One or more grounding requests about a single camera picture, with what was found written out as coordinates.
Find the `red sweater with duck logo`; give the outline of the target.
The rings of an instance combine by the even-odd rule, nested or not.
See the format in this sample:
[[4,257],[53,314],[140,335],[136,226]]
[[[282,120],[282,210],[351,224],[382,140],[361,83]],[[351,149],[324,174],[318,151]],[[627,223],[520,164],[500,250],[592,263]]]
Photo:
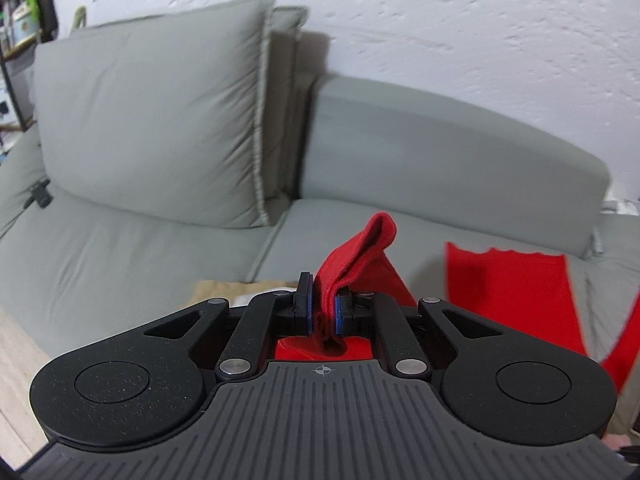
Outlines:
[[604,214],[600,254],[584,258],[406,214],[371,223],[368,207],[302,200],[284,216],[257,273],[310,271],[414,298],[439,296],[521,332],[591,356],[624,388],[639,352],[639,219]]

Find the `tan garment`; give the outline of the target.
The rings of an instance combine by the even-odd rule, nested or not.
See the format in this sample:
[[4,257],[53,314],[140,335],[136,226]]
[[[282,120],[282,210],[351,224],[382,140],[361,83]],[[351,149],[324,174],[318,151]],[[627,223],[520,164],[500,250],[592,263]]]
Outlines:
[[199,281],[194,286],[191,298],[183,307],[191,307],[194,304],[199,304],[212,298],[224,298],[229,301],[230,307],[239,307],[248,304],[258,294],[280,289],[292,292],[296,289],[296,283],[284,281],[260,281],[255,283]]

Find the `grey fabric sofa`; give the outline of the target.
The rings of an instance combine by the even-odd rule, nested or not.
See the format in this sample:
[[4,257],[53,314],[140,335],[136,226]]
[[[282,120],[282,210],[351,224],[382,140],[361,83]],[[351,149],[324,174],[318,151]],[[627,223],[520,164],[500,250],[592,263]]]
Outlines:
[[255,283],[278,226],[330,200],[565,255],[602,252],[605,163],[491,110],[384,82],[295,69],[301,6],[274,3],[262,112],[264,226],[219,229],[90,202],[49,178],[35,123],[1,167],[1,304],[58,356],[183,307],[199,281]]

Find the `grey sofa back cushion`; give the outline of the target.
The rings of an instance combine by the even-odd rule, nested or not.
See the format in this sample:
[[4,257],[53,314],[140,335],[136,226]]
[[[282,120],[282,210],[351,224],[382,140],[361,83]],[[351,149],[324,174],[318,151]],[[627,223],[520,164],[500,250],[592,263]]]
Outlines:
[[275,2],[150,15],[39,46],[37,126],[51,181],[163,220],[264,226],[262,112]]

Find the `small black device on sofa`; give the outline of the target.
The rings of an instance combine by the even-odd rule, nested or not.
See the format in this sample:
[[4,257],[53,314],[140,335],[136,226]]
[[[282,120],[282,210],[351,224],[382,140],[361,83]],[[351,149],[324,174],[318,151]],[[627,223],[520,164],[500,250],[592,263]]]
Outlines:
[[49,178],[45,178],[30,186],[27,191],[27,198],[23,205],[23,209],[28,209],[32,204],[36,204],[40,209],[47,208],[53,200],[53,196],[48,190],[50,183],[51,180]]

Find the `black bookshelf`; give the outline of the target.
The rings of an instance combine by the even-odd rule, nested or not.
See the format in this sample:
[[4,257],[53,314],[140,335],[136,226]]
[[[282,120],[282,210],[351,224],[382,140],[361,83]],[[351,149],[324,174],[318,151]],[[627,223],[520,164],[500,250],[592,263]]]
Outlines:
[[58,32],[53,0],[1,0],[1,129],[32,123],[35,50]]

